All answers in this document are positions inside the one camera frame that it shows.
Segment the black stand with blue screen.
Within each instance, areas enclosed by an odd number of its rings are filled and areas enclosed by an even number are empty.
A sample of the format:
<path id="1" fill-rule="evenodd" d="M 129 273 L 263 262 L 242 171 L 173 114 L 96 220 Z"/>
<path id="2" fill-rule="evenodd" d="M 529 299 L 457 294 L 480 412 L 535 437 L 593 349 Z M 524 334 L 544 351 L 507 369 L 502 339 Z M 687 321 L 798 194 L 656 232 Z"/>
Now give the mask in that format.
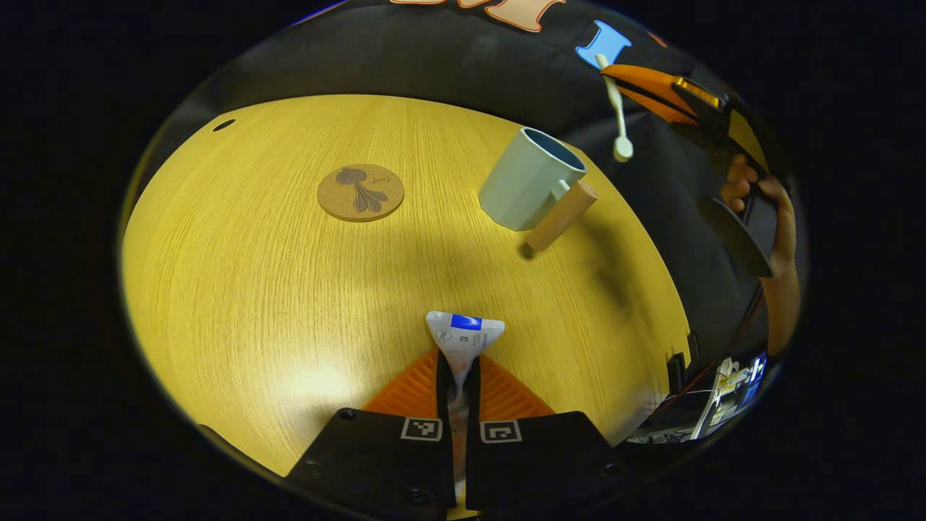
<path id="1" fill-rule="evenodd" d="M 745 380 L 745 393 L 743 403 L 751 402 L 760 391 L 762 380 L 764 379 L 765 366 L 767 363 L 767 354 L 762 353 L 753 360 L 748 371 L 748 379 Z"/>

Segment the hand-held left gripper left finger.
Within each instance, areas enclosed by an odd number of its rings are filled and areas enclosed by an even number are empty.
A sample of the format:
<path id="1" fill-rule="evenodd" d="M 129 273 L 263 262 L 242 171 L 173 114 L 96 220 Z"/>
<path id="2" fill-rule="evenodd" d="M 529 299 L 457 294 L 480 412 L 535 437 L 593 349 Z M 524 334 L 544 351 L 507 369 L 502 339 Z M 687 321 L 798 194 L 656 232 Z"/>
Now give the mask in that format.
<path id="1" fill-rule="evenodd" d="M 362 408 L 343 407 L 286 475 L 359 518 L 444 518 L 456 506 L 449 364 L 432 349 Z"/>

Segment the pale toothbrush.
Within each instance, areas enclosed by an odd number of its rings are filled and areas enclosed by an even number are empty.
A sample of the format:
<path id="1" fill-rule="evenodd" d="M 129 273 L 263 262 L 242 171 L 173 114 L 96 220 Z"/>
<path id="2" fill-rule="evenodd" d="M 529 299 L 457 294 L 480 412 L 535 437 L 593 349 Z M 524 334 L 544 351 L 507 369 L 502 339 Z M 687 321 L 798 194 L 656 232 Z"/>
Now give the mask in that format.
<path id="1" fill-rule="evenodd" d="M 613 155 L 615 161 L 626 163 L 634 158 L 634 144 L 632 144 L 632 141 L 627 135 L 622 94 L 619 92 L 619 87 L 616 86 L 615 79 L 604 73 L 604 69 L 611 65 L 606 59 L 606 56 L 596 53 L 594 57 L 604 78 L 606 95 L 616 115 L 616 138 L 613 142 Z"/>

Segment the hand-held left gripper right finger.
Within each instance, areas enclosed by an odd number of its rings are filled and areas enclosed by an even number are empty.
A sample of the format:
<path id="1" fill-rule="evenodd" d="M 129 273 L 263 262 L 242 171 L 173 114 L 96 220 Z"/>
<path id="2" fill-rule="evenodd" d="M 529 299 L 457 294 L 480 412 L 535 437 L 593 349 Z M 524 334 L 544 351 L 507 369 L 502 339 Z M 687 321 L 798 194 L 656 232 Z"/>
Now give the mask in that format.
<path id="1" fill-rule="evenodd" d="M 467 508 L 482 518 L 568 518 L 628 474 L 584 412 L 554 412 L 495 360 L 467 377 Z"/>

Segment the light blue cup wooden handle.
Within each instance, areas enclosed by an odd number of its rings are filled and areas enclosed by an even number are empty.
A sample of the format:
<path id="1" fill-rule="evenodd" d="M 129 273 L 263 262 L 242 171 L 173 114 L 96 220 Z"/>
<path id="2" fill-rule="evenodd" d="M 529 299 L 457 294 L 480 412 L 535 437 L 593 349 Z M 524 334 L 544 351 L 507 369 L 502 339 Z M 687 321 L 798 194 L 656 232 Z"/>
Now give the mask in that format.
<path id="1" fill-rule="evenodd" d="M 535 128 L 516 131 L 477 192 L 497 224 L 527 232 L 527 246 L 542 252 L 599 199 L 583 177 L 588 167 L 565 143 Z"/>

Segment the round cork coaster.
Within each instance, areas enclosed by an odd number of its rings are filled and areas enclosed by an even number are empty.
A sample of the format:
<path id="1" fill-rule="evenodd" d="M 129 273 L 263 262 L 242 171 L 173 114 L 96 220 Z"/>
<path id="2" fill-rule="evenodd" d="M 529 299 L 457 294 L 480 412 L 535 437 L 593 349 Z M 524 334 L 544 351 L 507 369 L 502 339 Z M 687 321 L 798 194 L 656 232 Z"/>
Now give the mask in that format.
<path id="1" fill-rule="evenodd" d="M 322 178 L 318 204 L 334 218 L 371 222 L 390 216 L 406 197 L 406 185 L 390 169 L 374 164 L 351 164 Z"/>

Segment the white toothpaste tube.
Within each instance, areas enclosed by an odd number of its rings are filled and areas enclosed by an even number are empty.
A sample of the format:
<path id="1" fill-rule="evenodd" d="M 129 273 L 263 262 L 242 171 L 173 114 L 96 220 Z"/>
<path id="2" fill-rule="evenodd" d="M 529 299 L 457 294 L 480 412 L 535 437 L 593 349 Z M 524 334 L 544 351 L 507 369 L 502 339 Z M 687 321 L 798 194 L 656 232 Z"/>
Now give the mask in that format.
<path id="1" fill-rule="evenodd" d="M 475 399 L 470 398 L 466 382 L 477 357 L 499 339 L 506 324 L 436 310 L 427 313 L 426 322 L 451 375 L 446 387 L 446 408 L 451 428 L 454 493 L 460 499 L 467 480 L 467 436 L 476 418 Z"/>

